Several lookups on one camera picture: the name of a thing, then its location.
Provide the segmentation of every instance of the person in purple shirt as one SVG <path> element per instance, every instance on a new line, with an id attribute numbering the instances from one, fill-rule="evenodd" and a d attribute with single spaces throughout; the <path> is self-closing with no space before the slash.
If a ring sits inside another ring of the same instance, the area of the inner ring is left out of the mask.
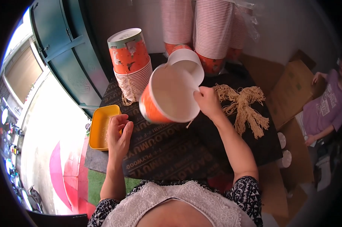
<path id="1" fill-rule="evenodd" d="M 327 81 L 323 95 L 307 103 L 296 119 L 305 136 L 306 146 L 338 130 L 342 125 L 342 57 L 338 71 L 332 69 L 328 74 L 317 72 L 312 80 L 316 83 L 319 77 Z"/>

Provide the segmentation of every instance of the black plywood table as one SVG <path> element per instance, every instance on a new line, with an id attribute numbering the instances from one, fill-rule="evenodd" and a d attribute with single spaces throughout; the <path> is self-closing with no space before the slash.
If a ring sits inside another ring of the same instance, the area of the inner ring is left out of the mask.
<path id="1" fill-rule="evenodd" d="M 162 54 L 151 54 L 152 67 L 155 69 L 167 59 Z M 254 82 L 243 66 L 226 66 L 228 74 L 205 78 L 202 85 L 212 87 L 228 84 L 234 89 L 254 86 Z M 141 115 L 138 102 L 125 107 L 122 92 L 113 78 L 101 102 L 101 107 L 116 104 L 121 112 L 129 115 L 134 122 L 130 149 L 123 159 L 123 172 L 126 177 L 139 179 L 202 179 L 222 173 L 232 172 L 223 143 L 213 123 L 202 113 L 186 129 L 187 124 L 154 125 Z M 276 129 L 267 107 L 254 103 L 252 108 L 269 117 L 270 127 L 265 135 L 254 139 L 246 123 L 242 138 L 250 146 L 258 166 L 282 157 Z M 229 116 L 234 123 L 236 114 Z M 89 147 L 85 166 L 91 170 L 106 172 L 108 152 Z"/>

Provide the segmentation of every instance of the woman's left hand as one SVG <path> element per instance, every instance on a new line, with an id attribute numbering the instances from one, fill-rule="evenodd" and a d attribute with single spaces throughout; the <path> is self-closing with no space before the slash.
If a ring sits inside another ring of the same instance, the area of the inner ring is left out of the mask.
<path id="1" fill-rule="evenodd" d="M 107 131 L 108 163 L 110 167 L 119 168 L 123 157 L 127 154 L 133 131 L 133 122 L 127 120 L 128 115 L 116 115 L 109 120 Z"/>
<path id="2" fill-rule="evenodd" d="M 314 135 L 308 135 L 308 139 L 305 141 L 305 145 L 308 147 L 315 141 L 316 141 L 316 138 Z"/>

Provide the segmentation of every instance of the black and white patterned blouse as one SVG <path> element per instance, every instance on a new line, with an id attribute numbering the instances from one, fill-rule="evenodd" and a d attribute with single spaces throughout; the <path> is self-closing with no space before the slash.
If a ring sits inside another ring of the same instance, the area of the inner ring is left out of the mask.
<path id="1" fill-rule="evenodd" d="M 170 185 L 182 185 L 188 182 L 188 180 L 180 181 L 158 181 L 151 180 L 159 186 L 170 186 Z M 136 193 L 141 187 L 149 182 L 149 180 L 142 180 L 141 183 L 135 187 L 126 197 Z M 197 180 L 203 188 L 221 194 L 217 189 L 208 186 L 207 181 Z M 221 194 L 228 200 L 234 201 L 246 214 L 254 221 L 257 227 L 263 226 L 261 211 L 262 202 L 259 193 L 258 182 L 251 176 L 244 176 L 238 179 L 234 186 L 229 190 Z M 96 207 L 96 211 L 88 222 L 88 227 L 99 227 L 102 225 L 108 214 L 119 204 L 119 201 L 114 199 L 104 199 Z"/>

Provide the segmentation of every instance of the hand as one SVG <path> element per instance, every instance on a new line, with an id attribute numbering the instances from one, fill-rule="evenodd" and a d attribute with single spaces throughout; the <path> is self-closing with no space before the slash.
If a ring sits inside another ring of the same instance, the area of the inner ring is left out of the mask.
<path id="1" fill-rule="evenodd" d="M 314 135 L 308 135 L 308 139 L 305 141 L 305 145 L 308 147 L 310 146 L 313 142 L 315 142 L 317 139 L 315 138 Z"/>
<path id="2" fill-rule="evenodd" d="M 218 116 L 224 116 L 219 98 L 214 88 L 200 87 L 200 92 L 194 91 L 195 101 L 198 103 L 201 112 L 214 120 Z"/>
<path id="3" fill-rule="evenodd" d="M 122 165 L 123 157 L 127 154 L 129 149 L 129 143 L 133 131 L 133 122 L 127 120 L 128 115 L 120 114 L 109 119 L 108 131 L 107 131 L 107 143 L 108 143 L 108 162 L 111 162 L 111 166 L 114 168 Z"/>
<path id="4" fill-rule="evenodd" d="M 312 85 L 314 84 L 314 83 L 317 83 L 317 81 L 318 81 L 318 77 L 320 76 L 320 72 L 317 72 L 316 74 L 315 74 L 315 76 L 313 77 L 313 79 L 312 79 Z"/>

